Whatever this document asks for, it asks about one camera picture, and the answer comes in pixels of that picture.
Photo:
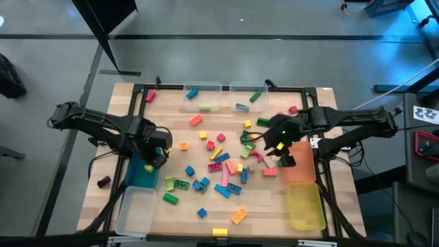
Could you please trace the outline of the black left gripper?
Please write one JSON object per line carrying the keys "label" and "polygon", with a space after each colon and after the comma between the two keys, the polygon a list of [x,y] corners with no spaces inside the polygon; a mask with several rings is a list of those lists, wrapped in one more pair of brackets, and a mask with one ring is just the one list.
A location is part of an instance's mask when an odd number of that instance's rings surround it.
{"label": "black left gripper", "polygon": [[155,169],[160,169],[167,162],[173,137],[171,131],[163,126],[157,126],[149,120],[145,120],[145,129],[143,131],[143,140],[146,146],[158,154],[147,154],[146,164],[154,165]]}

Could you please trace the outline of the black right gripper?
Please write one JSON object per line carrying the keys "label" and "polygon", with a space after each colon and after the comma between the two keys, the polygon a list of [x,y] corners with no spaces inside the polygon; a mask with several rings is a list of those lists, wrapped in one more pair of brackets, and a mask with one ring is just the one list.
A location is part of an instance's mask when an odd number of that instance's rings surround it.
{"label": "black right gripper", "polygon": [[[282,114],[273,116],[269,120],[269,129],[263,137],[265,156],[278,156],[276,147],[279,143],[290,146],[293,142],[301,140],[310,131],[311,128],[301,116],[290,117]],[[293,156],[285,155],[281,157],[281,165],[294,167],[296,161]]]}

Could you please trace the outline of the long orange lego brick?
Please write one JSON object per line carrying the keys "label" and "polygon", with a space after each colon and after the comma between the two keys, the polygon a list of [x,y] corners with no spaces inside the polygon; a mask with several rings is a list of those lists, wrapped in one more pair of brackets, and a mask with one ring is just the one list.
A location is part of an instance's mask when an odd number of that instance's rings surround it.
{"label": "long orange lego brick", "polygon": [[247,216],[247,211],[245,209],[239,209],[234,216],[232,216],[231,221],[234,224],[239,224]]}

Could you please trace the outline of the orange plastic bin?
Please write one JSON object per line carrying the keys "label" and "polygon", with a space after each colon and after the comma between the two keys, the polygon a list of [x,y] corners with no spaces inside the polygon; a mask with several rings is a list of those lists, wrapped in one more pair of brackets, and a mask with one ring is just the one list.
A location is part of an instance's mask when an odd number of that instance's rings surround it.
{"label": "orange plastic bin", "polygon": [[313,183],[316,181],[316,169],[310,142],[299,141],[289,148],[289,154],[296,165],[282,169],[286,183]]}

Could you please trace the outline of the teal plastic bin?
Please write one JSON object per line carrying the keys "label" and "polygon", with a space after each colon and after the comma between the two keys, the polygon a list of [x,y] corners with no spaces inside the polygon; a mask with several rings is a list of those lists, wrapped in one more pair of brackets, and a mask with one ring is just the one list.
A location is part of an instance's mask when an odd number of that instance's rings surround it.
{"label": "teal plastic bin", "polygon": [[149,172],[145,169],[145,166],[146,163],[144,160],[134,153],[128,163],[125,184],[127,186],[155,189],[158,182],[159,171],[153,169]]}

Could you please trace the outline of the white power strip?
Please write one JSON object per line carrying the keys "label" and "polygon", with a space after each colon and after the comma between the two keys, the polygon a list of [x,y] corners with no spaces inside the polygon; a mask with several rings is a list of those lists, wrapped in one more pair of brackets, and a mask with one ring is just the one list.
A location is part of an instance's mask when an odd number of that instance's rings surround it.
{"label": "white power strip", "polygon": [[[310,142],[311,147],[313,149],[318,149],[318,142],[319,142],[319,140],[320,140],[320,138],[310,138],[309,139],[309,142]],[[347,151],[351,150],[351,147],[342,147],[341,150],[347,152]]]}

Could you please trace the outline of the yellow plastic bin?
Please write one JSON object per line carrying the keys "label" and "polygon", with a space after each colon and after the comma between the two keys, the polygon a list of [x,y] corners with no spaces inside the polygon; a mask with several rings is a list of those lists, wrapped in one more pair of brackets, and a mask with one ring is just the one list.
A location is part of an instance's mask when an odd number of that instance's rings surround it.
{"label": "yellow plastic bin", "polygon": [[320,193],[315,183],[290,183],[286,189],[289,223],[297,231],[326,228]]}

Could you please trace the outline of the clear plastic bin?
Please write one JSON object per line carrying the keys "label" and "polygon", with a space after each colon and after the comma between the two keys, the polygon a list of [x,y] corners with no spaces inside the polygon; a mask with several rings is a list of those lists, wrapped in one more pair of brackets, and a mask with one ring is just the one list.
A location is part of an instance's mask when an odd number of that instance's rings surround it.
{"label": "clear plastic bin", "polygon": [[146,237],[154,219],[156,192],[143,187],[127,187],[119,210],[118,235]]}
{"label": "clear plastic bin", "polygon": [[[194,99],[189,100],[186,94],[193,88],[197,88],[199,92]],[[182,97],[189,111],[218,111],[222,101],[222,84],[220,82],[186,81],[183,84]],[[199,110],[200,104],[210,104],[212,109]]]}
{"label": "clear plastic bin", "polygon": [[[254,103],[250,102],[250,97],[261,90],[260,98]],[[238,112],[263,112],[269,105],[268,86],[265,82],[231,82],[229,85],[230,107]],[[242,111],[235,108],[235,104],[247,105],[250,110]]]}

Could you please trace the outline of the black floor beam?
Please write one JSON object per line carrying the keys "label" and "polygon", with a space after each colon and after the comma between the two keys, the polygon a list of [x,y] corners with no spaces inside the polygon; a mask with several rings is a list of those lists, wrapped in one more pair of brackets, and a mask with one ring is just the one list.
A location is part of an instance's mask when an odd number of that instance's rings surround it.
{"label": "black floor beam", "polygon": [[436,89],[439,89],[439,67],[411,85],[376,84],[372,88],[374,93],[431,93]]}

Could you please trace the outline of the black side desk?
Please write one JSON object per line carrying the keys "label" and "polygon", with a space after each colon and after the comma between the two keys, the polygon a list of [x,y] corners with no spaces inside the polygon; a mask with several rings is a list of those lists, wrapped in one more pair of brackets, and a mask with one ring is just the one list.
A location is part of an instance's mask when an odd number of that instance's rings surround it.
{"label": "black side desk", "polygon": [[439,129],[439,124],[429,123],[414,118],[415,106],[419,106],[416,94],[406,93],[403,95],[403,123],[405,138],[405,164],[407,170],[407,183],[411,186],[429,191],[439,190],[439,185],[429,182],[425,176],[425,170],[434,166],[437,161],[421,157],[415,152],[415,132],[422,131],[431,134]]}

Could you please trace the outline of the red framed device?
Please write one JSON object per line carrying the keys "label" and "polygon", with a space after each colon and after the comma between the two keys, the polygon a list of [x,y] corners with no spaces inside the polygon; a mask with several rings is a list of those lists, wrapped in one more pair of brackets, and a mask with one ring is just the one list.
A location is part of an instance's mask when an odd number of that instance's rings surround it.
{"label": "red framed device", "polygon": [[439,161],[439,136],[428,132],[414,133],[414,151],[417,155]]}

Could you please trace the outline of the grey furniture foot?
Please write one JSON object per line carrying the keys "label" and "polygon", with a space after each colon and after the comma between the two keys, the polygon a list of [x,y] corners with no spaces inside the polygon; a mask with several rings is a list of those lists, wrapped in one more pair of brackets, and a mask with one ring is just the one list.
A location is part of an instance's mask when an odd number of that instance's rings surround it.
{"label": "grey furniture foot", "polygon": [[16,160],[23,160],[25,158],[25,154],[3,146],[0,146],[0,156],[15,158]]}

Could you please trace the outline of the printed paper sheet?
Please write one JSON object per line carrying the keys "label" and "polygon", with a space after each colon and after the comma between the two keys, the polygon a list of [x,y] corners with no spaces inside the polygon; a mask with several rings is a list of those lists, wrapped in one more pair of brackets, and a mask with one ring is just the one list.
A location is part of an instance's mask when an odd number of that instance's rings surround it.
{"label": "printed paper sheet", "polygon": [[413,118],[419,121],[439,125],[439,110],[413,106]]}

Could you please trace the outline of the black computer mouse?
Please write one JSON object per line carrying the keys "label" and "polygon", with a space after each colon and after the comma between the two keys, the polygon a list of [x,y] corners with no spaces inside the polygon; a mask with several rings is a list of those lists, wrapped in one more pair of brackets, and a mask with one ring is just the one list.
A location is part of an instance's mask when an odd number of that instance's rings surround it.
{"label": "black computer mouse", "polygon": [[429,245],[427,238],[423,234],[416,231],[412,231],[407,234],[407,242],[415,247],[428,247]]}

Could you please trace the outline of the black bag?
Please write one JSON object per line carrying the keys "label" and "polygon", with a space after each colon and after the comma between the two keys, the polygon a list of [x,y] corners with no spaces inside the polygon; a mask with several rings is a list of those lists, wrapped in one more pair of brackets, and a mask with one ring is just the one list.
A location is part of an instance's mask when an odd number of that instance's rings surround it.
{"label": "black bag", "polygon": [[18,98],[27,93],[14,65],[0,53],[0,94],[6,98]]}

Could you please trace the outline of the blue box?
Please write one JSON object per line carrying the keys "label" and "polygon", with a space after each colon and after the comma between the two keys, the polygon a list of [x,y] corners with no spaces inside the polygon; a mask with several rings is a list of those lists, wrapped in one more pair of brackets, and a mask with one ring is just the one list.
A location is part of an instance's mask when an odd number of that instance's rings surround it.
{"label": "blue box", "polygon": [[414,0],[370,0],[364,8],[365,13],[370,17],[391,14],[404,11]]}

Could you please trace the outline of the grey metal bracket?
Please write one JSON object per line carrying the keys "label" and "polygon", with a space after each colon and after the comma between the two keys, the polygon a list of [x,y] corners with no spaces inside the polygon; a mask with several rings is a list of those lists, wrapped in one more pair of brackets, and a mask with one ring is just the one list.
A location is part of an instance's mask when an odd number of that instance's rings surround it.
{"label": "grey metal bracket", "polygon": [[296,247],[338,247],[336,242],[299,239]]}
{"label": "grey metal bracket", "polygon": [[147,240],[146,236],[143,237],[133,237],[133,236],[114,236],[109,237],[108,244],[122,244],[128,242],[145,242]]}

